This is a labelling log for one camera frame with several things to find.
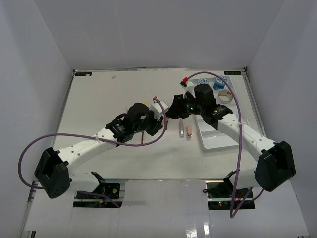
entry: gray wall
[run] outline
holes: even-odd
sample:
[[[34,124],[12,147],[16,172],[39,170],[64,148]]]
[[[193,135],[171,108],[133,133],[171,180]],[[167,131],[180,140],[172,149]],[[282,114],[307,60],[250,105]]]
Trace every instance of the gray wall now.
[[[72,69],[248,66],[283,0],[35,0]]]
[[[293,148],[291,180],[311,237],[317,237],[317,2],[283,4],[250,65],[250,81],[269,137]]]
[[[71,70],[33,0],[0,0],[0,236],[19,236],[30,189],[18,178],[23,148],[54,132]],[[27,153],[23,174],[32,181],[41,151]]]

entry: white table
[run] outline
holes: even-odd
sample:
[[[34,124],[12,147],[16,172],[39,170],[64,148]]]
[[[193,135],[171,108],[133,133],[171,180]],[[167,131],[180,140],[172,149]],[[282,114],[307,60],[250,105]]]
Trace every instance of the white table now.
[[[75,77],[59,132],[92,135],[131,103],[146,100],[149,104],[153,96],[171,104],[173,95],[183,92],[179,81],[192,73],[179,69],[114,71]],[[261,127],[243,77],[230,77],[244,117],[258,131]],[[192,117],[184,123],[195,131]],[[60,137],[54,148],[79,141]],[[140,135],[135,135],[132,143],[139,142]],[[156,144],[141,148],[120,146],[91,159],[78,171],[97,171],[105,178],[118,179],[217,179],[234,170],[236,160],[237,149],[203,152],[196,133],[191,139],[179,138],[178,121],[170,120],[166,135]],[[241,169],[254,165],[254,159],[244,151]],[[201,193],[204,186],[204,181],[130,180],[120,209],[73,208],[73,192],[49,199],[39,190],[25,230],[37,231],[35,238],[289,238],[308,235],[290,182],[272,193],[265,192],[255,202],[255,210],[241,210],[233,220],[229,218],[229,211],[208,212],[207,197]]]

